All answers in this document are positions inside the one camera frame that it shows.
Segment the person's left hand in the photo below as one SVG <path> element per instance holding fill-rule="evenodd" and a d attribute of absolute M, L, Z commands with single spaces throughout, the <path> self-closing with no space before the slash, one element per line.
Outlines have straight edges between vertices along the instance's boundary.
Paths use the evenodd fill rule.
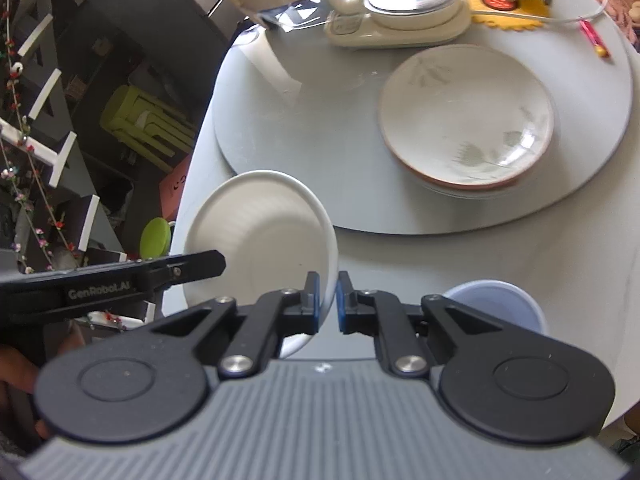
<path fill-rule="evenodd" d="M 56 353 L 66 353 L 84 344 L 84 336 L 79 326 L 75 322 L 69 322 L 65 337 L 61 339 Z M 7 346 L 1 347 L 1 430 L 8 428 L 8 423 L 13 418 L 9 390 L 13 388 L 22 393 L 32 393 L 38 373 L 39 368 L 21 352 Z"/>

